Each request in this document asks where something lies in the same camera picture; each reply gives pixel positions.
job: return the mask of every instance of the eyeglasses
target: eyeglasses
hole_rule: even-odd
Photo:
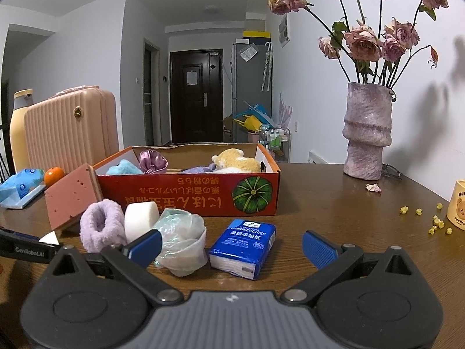
[[[383,169],[381,170],[381,174],[385,177],[402,179],[401,173],[396,168],[394,168],[392,165],[389,165],[389,164],[383,164]]]

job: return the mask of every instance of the suitcase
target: suitcase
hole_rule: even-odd
[[[119,151],[115,97],[98,86],[66,89],[24,116],[31,168],[66,173]]]

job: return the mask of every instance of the yellow cup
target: yellow cup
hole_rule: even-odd
[[[454,192],[447,208],[447,219],[465,231],[465,179],[459,179],[455,183]]]

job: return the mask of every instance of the pink sponge block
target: pink sponge block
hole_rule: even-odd
[[[94,169],[89,164],[81,165],[45,191],[50,227],[65,230],[77,223],[92,203],[102,200]]]

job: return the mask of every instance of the refrigerator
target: refrigerator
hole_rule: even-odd
[[[249,45],[235,43],[232,47],[232,116],[234,117],[237,113],[247,110],[246,102],[251,106],[261,104],[271,116],[272,87],[270,85],[270,90],[267,91],[268,74],[263,91],[261,91],[267,46],[257,45],[259,52],[247,62],[241,58],[240,53]],[[232,126],[233,143],[247,143],[248,138],[245,129],[239,127],[237,123],[233,123]]]

